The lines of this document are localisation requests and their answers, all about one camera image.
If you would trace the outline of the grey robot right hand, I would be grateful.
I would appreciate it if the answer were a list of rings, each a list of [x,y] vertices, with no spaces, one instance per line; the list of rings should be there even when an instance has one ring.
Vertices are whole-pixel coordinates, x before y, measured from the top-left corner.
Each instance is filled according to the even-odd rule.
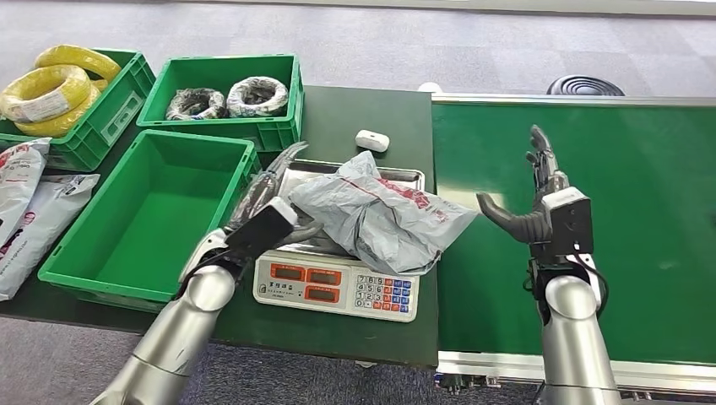
[[[559,169],[549,138],[543,130],[533,125],[530,128],[530,144],[533,150],[525,155],[532,165],[534,180],[533,211],[516,215],[499,207],[486,192],[477,192],[476,199],[482,214],[513,239],[534,244],[551,238],[552,228],[542,198],[569,187],[567,175]]]

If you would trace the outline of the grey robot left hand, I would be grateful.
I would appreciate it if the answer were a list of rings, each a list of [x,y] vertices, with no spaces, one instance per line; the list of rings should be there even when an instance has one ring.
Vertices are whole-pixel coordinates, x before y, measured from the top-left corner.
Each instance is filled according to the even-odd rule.
[[[248,188],[235,207],[227,225],[223,227],[226,235],[231,231],[240,228],[258,211],[263,208],[272,198],[279,195],[280,186],[285,172],[295,160],[300,151],[309,146],[308,141],[300,141],[291,144],[284,149],[265,169],[255,175],[250,181]],[[313,220],[306,225],[296,225],[294,230],[282,241],[273,246],[274,249],[294,243],[303,242],[317,235],[323,225]]]

